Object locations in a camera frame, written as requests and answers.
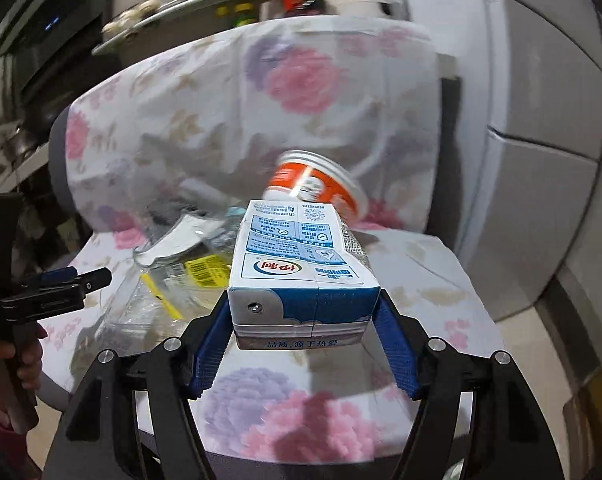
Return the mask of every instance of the crumpled fabric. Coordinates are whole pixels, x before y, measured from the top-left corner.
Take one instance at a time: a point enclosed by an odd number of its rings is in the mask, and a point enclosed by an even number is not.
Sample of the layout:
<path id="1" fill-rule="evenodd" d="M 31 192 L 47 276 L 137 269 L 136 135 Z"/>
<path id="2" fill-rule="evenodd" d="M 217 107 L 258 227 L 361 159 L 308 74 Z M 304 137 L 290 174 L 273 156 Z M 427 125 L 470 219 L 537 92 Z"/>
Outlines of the crumpled fabric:
<path id="1" fill-rule="evenodd" d="M 439 120 L 436 53 L 422 27 L 273 20 L 145 59 L 77 99 L 68 182 L 94 230 L 133 233 L 157 204 L 260 198 L 276 158 L 303 149 L 361 183 L 368 226 L 421 232 Z"/>

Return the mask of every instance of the milk carton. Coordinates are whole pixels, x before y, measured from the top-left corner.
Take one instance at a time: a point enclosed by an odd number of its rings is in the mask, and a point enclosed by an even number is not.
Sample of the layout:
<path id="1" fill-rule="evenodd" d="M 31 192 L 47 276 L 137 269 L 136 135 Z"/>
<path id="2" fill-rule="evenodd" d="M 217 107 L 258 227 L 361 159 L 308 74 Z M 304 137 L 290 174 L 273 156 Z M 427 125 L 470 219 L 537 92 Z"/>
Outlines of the milk carton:
<path id="1" fill-rule="evenodd" d="M 244 349 L 359 342 L 380 286 L 346 250 L 331 204 L 252 200 L 236 240 L 228 298 Z"/>

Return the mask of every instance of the yellow label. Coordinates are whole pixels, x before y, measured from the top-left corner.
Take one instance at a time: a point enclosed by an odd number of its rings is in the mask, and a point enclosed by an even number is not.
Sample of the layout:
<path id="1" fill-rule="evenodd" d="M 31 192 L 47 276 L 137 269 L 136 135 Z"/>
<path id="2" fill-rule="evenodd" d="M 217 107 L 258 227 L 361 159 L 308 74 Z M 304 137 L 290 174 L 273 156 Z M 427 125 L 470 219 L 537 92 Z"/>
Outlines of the yellow label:
<path id="1" fill-rule="evenodd" d="M 230 283 L 230 268 L 216 254 L 185 262 L 185 269 L 198 286 L 225 288 Z"/>
<path id="2" fill-rule="evenodd" d="M 185 319 L 183 315 L 176 309 L 176 307 L 172 305 L 172 302 L 161 294 L 161 291 L 147 274 L 141 274 L 141 279 L 143 280 L 143 283 L 145 283 L 145 286 L 147 286 L 150 292 L 156 297 L 156 299 L 161 301 L 161 304 L 165 307 L 165 310 L 168 311 L 170 316 L 172 316 L 174 319 Z"/>

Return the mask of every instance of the instant noodle bucket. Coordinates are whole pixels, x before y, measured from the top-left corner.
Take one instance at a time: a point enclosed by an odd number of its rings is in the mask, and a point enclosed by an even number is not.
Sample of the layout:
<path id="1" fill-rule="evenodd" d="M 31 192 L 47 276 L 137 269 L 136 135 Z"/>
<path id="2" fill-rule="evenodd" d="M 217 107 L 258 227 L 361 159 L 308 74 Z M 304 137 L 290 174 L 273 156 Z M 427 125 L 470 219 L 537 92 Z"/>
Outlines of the instant noodle bucket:
<path id="1" fill-rule="evenodd" d="M 368 201 L 358 182 L 336 162 L 301 150 L 283 153 L 263 200 L 332 204 L 346 222 L 362 220 Z"/>

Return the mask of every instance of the beige tile floor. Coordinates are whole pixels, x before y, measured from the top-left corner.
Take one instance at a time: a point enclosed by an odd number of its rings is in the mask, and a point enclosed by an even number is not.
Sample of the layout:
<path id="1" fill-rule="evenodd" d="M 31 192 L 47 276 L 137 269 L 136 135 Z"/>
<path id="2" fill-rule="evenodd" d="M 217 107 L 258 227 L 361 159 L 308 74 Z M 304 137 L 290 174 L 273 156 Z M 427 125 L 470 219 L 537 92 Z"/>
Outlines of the beige tile floor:
<path id="1" fill-rule="evenodd" d="M 552 341 L 533 308 L 499 322 L 498 327 L 506 349 L 512 354 L 545 415 L 568 479 L 568 437 L 562 409 L 572 394 Z M 37 411 L 40 422 L 28 434 L 28 449 L 38 466 L 43 467 L 60 413 L 42 402 L 39 402 Z"/>

